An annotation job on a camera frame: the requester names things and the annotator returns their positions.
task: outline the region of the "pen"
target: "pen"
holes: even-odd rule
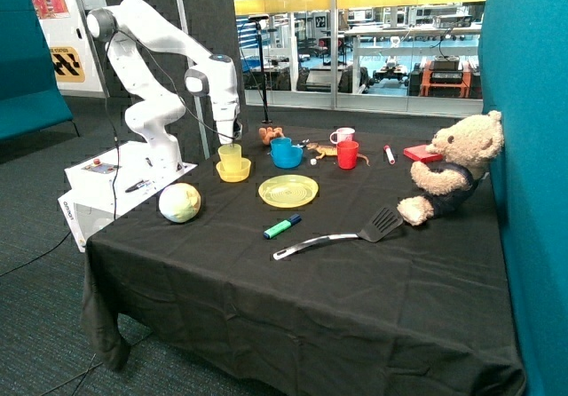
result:
[[[302,221],[302,218],[300,217],[300,215],[294,214],[289,219],[284,220],[284,221],[280,221],[278,225],[272,226],[270,229],[268,229],[266,232],[263,233],[263,236],[264,236],[265,239],[272,239],[277,234],[281,234],[286,229],[292,227],[293,225],[295,225],[296,223],[299,223],[300,221]]]
[[[385,145],[383,149],[386,152],[387,157],[389,158],[389,164],[394,164],[395,160],[394,156],[392,155],[391,147],[389,145]]]
[[[130,186],[128,189],[126,189],[126,193],[129,192],[134,192],[135,190],[138,190],[140,187],[144,187],[144,186],[148,186],[150,184],[150,180],[140,180],[136,185]]]

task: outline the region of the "blue partition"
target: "blue partition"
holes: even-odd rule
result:
[[[530,395],[568,394],[568,2],[487,0],[484,110],[501,110],[493,164]]]
[[[73,119],[31,0],[0,0],[0,140]]]

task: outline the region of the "glass wall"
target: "glass wall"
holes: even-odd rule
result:
[[[272,106],[479,113],[484,4],[235,0],[247,103],[262,105],[266,98]]]

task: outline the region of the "teddy bear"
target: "teddy bear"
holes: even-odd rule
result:
[[[412,226],[456,210],[476,190],[489,162],[503,148],[501,113],[473,115],[444,128],[426,151],[441,154],[443,162],[432,169],[424,162],[412,164],[410,174],[424,192],[398,204],[398,212]]]
[[[270,145],[271,140],[278,137],[284,137],[284,133],[282,132],[282,128],[280,127],[259,128],[258,135],[260,136],[263,144],[265,144],[266,146]]]

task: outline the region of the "gray carpet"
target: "gray carpet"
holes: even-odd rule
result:
[[[150,330],[121,317],[121,331],[137,343],[120,373],[95,358],[79,325],[83,291],[83,255],[68,233],[57,199],[69,185],[64,169],[113,147],[104,103],[67,99],[82,136],[62,123],[0,143],[0,394],[16,395],[250,395],[280,392],[252,380],[237,380],[188,352],[160,342]],[[111,106],[121,142],[135,139],[122,122],[123,106]],[[252,131],[263,109],[248,107]],[[353,125],[358,131],[400,133],[428,140],[454,120],[322,110],[269,109],[274,124],[333,129]],[[428,130],[424,132],[424,121]],[[193,144],[199,136],[194,135]],[[187,161],[200,162],[193,157]],[[91,364],[92,371],[81,374]]]

